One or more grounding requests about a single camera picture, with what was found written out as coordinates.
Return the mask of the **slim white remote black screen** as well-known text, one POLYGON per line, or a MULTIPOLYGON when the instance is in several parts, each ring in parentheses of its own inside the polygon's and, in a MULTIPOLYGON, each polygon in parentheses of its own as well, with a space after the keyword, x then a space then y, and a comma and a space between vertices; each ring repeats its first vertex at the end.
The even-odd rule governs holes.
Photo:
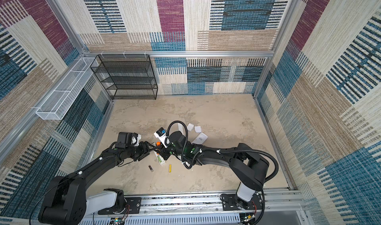
POLYGON ((160 165, 164 165, 166 163, 164 158, 159 153, 155 152, 155 155, 160 165))

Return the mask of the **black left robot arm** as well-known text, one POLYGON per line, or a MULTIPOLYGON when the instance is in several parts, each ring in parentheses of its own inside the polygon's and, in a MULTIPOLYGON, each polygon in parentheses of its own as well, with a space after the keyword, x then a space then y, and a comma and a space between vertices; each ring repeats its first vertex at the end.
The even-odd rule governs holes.
POLYGON ((123 213, 127 207, 123 191, 106 189, 87 197, 86 190, 108 170, 125 159, 140 161, 149 155, 149 142, 141 142, 137 133, 121 132, 101 155, 89 164, 66 176, 56 176, 43 197, 38 221, 49 225, 78 225, 84 217, 101 210, 123 213))

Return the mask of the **white battery cover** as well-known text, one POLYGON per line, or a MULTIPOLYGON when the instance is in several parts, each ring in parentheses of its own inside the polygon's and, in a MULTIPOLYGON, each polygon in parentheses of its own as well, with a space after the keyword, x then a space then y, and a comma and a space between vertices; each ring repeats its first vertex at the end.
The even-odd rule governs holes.
POLYGON ((194 124, 189 123, 189 124, 187 125, 187 130, 190 132, 190 131, 192 131, 193 129, 194 129, 194 124))
POLYGON ((194 128, 194 130, 195 130, 196 133, 201 133, 201 132, 202 132, 202 129, 201 129, 200 126, 196 126, 196 127, 194 128))

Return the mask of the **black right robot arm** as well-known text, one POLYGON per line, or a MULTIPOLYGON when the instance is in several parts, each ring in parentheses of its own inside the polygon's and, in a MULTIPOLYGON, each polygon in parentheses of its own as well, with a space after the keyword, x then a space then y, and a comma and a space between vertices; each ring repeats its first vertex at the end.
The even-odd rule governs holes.
POLYGON ((240 180, 236 192, 238 201, 250 202, 254 194, 261 192, 265 183, 279 171, 278 162, 272 155, 244 143, 220 149, 191 143, 180 131, 169 135, 160 128, 154 135, 160 140, 156 151, 164 160, 173 155, 181 160, 186 169, 208 164, 230 168, 240 180))

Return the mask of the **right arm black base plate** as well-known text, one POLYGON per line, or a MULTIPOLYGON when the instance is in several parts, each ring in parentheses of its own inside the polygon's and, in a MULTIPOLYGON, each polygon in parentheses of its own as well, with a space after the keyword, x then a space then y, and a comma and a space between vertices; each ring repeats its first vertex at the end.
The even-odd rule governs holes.
POLYGON ((261 210, 263 208, 264 200, 260 193, 255 193, 249 202, 240 199, 236 194, 223 193, 219 198, 224 211, 261 210))

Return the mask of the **white remote control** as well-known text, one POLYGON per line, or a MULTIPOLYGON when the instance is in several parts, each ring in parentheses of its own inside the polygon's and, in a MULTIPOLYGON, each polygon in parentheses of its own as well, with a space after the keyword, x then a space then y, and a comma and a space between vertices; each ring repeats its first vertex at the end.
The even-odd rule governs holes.
POLYGON ((205 133, 200 133, 193 141, 192 144, 203 145, 204 142, 208 139, 208 136, 205 133))

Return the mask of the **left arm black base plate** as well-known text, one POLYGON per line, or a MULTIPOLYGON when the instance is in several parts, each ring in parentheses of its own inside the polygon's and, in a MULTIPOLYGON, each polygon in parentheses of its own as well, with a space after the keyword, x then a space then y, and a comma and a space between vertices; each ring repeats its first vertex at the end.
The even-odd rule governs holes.
POLYGON ((141 197, 125 197, 122 204, 116 203, 111 208, 106 208, 97 212, 98 215, 127 215, 139 214, 141 206, 141 197))

